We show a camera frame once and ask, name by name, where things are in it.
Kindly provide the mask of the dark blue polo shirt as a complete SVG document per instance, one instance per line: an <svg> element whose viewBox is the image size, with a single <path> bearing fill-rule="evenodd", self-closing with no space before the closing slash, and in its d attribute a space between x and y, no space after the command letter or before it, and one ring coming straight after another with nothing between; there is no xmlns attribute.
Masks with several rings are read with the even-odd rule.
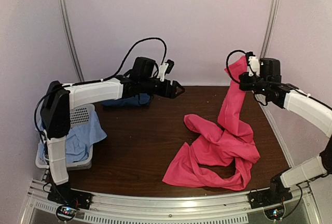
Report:
<svg viewBox="0 0 332 224"><path fill-rule="evenodd" d="M101 105L104 107L141 107L148 106L152 99L152 95L140 93L139 95L125 99L102 101Z"/></svg>

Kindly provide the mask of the red garment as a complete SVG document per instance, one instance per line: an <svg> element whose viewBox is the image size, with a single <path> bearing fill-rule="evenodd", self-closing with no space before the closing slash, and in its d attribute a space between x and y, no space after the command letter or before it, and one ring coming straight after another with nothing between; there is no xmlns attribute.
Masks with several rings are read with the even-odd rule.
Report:
<svg viewBox="0 0 332 224"><path fill-rule="evenodd" d="M244 99L245 92L233 81L217 123L195 114L185 115L185 126L199 137L179 149L163 177L164 183L233 191L246 188L252 178L252 166L260 159L260 154L251 126L240 120Z"/></svg>

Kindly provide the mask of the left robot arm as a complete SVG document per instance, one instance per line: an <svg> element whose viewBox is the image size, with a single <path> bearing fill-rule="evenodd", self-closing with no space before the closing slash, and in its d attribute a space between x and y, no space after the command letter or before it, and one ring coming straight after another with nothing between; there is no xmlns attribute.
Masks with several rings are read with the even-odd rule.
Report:
<svg viewBox="0 0 332 224"><path fill-rule="evenodd" d="M72 111L92 103L127 99L141 93L174 99L185 92L177 81L166 79L174 66L167 60L158 65L155 60L137 57L125 74L105 79L63 84L50 83L47 93L37 107L40 109L43 130L40 136L47 147L48 165L54 196L63 205L70 205L75 195L68 185L65 142L72 127Z"/></svg>

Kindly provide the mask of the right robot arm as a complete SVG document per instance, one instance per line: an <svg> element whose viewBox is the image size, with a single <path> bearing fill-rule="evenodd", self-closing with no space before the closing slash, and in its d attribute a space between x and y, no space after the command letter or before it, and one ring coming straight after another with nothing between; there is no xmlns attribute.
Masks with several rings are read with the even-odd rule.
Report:
<svg viewBox="0 0 332 224"><path fill-rule="evenodd" d="M259 59L246 55L247 72L239 76L240 89L251 91L264 98L263 105L271 103L293 115L288 123L300 122L295 133L305 127L317 128L321 135L331 138L331 107L305 93L291 83L283 83L280 61L273 58ZM292 186L331 174L331 141L318 155L291 167L271 179L266 200L277 204Z"/></svg>

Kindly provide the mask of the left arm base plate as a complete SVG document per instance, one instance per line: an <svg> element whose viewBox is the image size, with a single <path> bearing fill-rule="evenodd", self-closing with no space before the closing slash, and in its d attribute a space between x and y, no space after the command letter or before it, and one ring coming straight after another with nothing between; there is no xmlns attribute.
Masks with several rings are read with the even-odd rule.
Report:
<svg viewBox="0 0 332 224"><path fill-rule="evenodd" d="M48 193L47 199L49 201L56 202L61 205L67 205L72 208L89 210L92 194L73 189L52 188Z"/></svg>

